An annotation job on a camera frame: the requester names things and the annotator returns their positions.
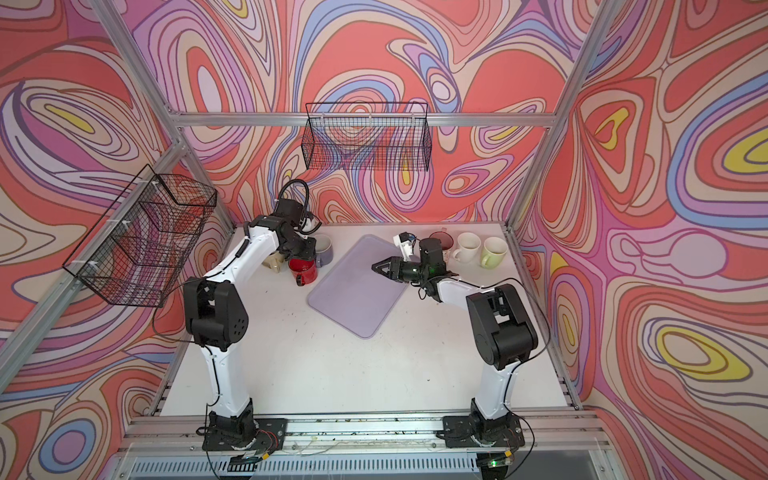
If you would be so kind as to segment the red mug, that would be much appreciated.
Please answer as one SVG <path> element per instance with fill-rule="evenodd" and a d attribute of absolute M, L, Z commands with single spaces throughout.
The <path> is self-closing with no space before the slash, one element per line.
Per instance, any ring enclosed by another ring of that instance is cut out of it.
<path fill-rule="evenodd" d="M 291 259 L 289 269 L 297 286 L 303 287 L 313 283 L 318 277 L 316 260 Z"/>

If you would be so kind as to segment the beige speckled mug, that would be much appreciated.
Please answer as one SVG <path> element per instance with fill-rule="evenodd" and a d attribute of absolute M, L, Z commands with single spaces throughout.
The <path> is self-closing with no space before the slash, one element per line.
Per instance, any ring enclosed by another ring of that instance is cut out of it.
<path fill-rule="evenodd" d="M 285 264 L 285 257 L 280 252 L 273 252 L 267 256 L 262 265 L 269 268 L 274 273 L 280 273 Z"/>

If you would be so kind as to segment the purple grey mug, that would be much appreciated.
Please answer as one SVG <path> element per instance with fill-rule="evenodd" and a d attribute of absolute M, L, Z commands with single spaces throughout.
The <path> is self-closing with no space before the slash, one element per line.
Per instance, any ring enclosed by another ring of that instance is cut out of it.
<path fill-rule="evenodd" d="M 317 234 L 315 238 L 316 265 L 324 268 L 330 265 L 334 259 L 332 239 L 326 234 Z"/>

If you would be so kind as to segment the pink mug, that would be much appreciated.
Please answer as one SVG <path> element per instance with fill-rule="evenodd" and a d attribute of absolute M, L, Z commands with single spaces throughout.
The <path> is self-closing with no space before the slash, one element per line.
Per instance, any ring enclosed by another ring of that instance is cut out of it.
<path fill-rule="evenodd" d="M 432 232 L 429 237 L 439 241 L 444 254 L 447 254 L 454 247 L 454 239 L 446 230 Z"/>

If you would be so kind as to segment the white mug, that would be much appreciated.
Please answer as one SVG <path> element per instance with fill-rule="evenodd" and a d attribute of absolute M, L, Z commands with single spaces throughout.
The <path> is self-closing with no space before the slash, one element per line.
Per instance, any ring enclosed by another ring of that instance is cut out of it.
<path fill-rule="evenodd" d="M 475 233 L 463 232 L 456 238 L 455 248 L 451 253 L 451 258 L 458 263 L 470 263 L 476 259 L 482 239 Z"/>

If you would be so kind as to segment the light green mug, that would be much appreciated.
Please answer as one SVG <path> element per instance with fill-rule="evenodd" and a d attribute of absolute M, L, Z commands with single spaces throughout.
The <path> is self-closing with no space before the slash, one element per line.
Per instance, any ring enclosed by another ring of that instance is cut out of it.
<path fill-rule="evenodd" d="M 509 252 L 507 242 L 501 237 L 487 237 L 483 242 L 479 265 L 488 270 L 497 268 Z"/>

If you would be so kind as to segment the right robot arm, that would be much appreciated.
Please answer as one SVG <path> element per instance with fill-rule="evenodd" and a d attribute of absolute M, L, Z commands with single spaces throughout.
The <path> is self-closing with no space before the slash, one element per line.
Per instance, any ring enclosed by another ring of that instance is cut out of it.
<path fill-rule="evenodd" d="M 395 240 L 401 253 L 373 263 L 372 271 L 466 311 L 476 350 L 487 365 L 469 418 L 478 428 L 511 419 L 507 397 L 518 370 L 539 345 L 518 289 L 508 283 L 482 287 L 461 279 L 448 269 L 441 242 L 435 238 L 418 239 L 404 232 Z"/>

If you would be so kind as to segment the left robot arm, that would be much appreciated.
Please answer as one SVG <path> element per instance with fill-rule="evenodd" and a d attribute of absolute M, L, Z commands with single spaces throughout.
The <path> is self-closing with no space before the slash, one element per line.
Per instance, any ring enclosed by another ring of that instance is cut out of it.
<path fill-rule="evenodd" d="M 286 260 L 315 263 L 321 225 L 310 211 L 309 185 L 288 181 L 279 191 L 272 213 L 244 226 L 244 238 L 221 263 L 201 277 L 184 282 L 185 327 L 206 356 L 215 399 L 207 406 L 207 434 L 217 433 L 240 445 L 256 437 L 253 401 L 242 383 L 242 361 L 237 351 L 249 326 L 249 316 L 238 291 L 272 254 Z"/>

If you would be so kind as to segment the lilac plastic tray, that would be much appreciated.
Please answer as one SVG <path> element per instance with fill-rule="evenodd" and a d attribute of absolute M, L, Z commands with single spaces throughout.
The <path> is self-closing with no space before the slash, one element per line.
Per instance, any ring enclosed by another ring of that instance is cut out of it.
<path fill-rule="evenodd" d="M 362 236 L 308 294 L 308 305 L 358 337 L 371 338 L 406 290 L 372 265 L 398 254 L 391 242 Z"/>

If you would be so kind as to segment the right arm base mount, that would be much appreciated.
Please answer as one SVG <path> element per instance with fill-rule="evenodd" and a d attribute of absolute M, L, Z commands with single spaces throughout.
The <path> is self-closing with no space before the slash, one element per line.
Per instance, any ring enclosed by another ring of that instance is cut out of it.
<path fill-rule="evenodd" d="M 504 447 L 515 452 L 526 445 L 520 418 L 510 413 L 492 420 L 477 413 L 444 416 L 435 435 L 448 448 Z"/>

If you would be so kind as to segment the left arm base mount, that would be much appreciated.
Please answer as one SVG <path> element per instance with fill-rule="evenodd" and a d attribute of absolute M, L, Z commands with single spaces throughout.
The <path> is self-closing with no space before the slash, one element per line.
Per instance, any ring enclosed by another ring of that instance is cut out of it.
<path fill-rule="evenodd" d="M 250 423 L 217 418 L 212 426 L 205 428 L 202 449 L 206 452 L 278 451 L 283 448 L 287 426 L 288 420 L 280 417 L 256 418 Z"/>

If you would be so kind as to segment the aluminium front rail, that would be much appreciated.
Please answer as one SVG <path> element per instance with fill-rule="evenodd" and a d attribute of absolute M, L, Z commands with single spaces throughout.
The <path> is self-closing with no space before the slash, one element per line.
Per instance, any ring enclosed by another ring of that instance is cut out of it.
<path fill-rule="evenodd" d="M 256 448 L 203 449 L 197 416 L 133 422 L 110 479 L 622 479 L 593 414 L 522 410 L 494 444 L 460 412 L 279 414 L 263 417 Z M 454 423 L 445 424 L 451 416 Z"/>

